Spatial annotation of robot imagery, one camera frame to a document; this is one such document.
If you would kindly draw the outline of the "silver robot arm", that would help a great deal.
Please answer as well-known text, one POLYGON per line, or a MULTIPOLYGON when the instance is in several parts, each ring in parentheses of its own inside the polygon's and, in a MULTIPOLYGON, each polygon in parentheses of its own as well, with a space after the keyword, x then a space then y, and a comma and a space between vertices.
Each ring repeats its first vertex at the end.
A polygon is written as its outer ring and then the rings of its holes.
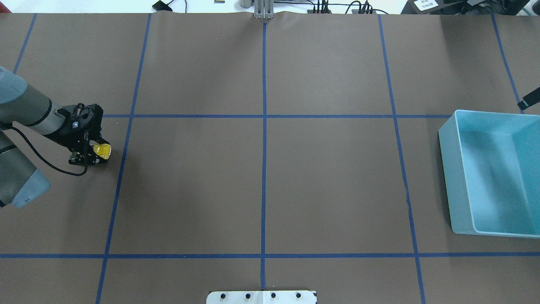
POLYGON ((102 136, 104 111, 98 104, 59 106, 25 79, 2 67, 0 70, 0 204, 26 206, 50 188, 50 181, 21 151, 6 132, 17 133, 48 167, 62 174, 83 176, 89 167, 108 162, 112 147, 102 136), (21 125, 70 152, 69 164, 80 173, 63 170, 35 148, 21 125))

